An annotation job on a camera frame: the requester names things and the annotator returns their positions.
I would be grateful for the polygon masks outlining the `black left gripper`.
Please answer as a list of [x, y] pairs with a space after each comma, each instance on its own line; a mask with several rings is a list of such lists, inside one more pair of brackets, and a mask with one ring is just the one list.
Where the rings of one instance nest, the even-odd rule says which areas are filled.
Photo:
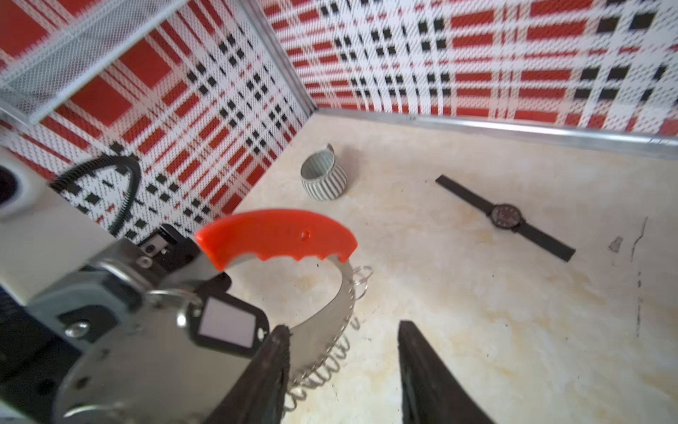
[[198, 245], [163, 224], [141, 243], [116, 240], [28, 303], [28, 314], [81, 351], [131, 321], [146, 296], [194, 261]]

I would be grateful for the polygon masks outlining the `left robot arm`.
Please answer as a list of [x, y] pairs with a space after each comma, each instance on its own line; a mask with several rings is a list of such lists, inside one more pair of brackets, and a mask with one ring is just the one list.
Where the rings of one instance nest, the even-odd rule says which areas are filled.
[[145, 178], [136, 157], [101, 155], [73, 166], [50, 188], [99, 218], [103, 247], [38, 294], [28, 312], [81, 352], [131, 321], [148, 293], [200, 253], [191, 240], [201, 202], [185, 199], [166, 172]]

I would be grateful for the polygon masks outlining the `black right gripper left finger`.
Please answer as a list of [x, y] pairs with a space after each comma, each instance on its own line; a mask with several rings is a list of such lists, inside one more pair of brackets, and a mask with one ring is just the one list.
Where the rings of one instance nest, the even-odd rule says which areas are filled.
[[291, 331], [276, 326], [206, 423], [279, 423], [291, 368]]

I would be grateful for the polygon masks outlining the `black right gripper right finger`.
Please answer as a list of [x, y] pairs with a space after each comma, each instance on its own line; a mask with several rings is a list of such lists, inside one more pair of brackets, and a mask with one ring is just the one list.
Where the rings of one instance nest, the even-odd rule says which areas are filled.
[[491, 423], [412, 321], [398, 327], [404, 423]]

